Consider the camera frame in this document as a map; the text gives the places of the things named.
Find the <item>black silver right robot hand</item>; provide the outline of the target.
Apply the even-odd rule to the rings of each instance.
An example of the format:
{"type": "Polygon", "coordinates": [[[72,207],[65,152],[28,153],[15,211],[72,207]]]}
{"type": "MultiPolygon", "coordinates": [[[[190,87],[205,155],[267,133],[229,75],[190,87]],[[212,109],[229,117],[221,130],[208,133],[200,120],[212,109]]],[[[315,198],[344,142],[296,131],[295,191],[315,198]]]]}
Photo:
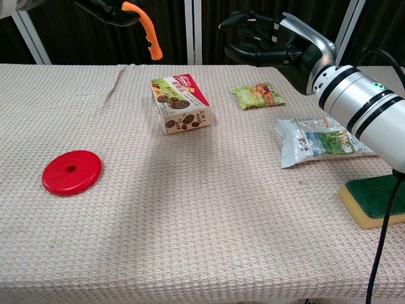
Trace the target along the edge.
{"type": "Polygon", "coordinates": [[[303,95],[313,94],[319,73],[335,65],[334,42],[290,13],[268,16],[257,11],[234,13],[218,25],[236,29],[246,38],[241,45],[227,43],[225,54],[254,67],[275,67],[303,95]]]}

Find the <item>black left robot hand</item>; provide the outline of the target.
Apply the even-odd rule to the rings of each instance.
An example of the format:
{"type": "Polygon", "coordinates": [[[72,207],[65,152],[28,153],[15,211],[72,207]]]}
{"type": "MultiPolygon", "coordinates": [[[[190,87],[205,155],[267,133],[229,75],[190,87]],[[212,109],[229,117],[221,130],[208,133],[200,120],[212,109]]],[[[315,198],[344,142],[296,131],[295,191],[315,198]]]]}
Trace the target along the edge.
{"type": "Polygon", "coordinates": [[[122,10],[123,1],[77,0],[74,3],[100,21],[117,27],[127,27],[139,21],[139,14],[122,10]]]}

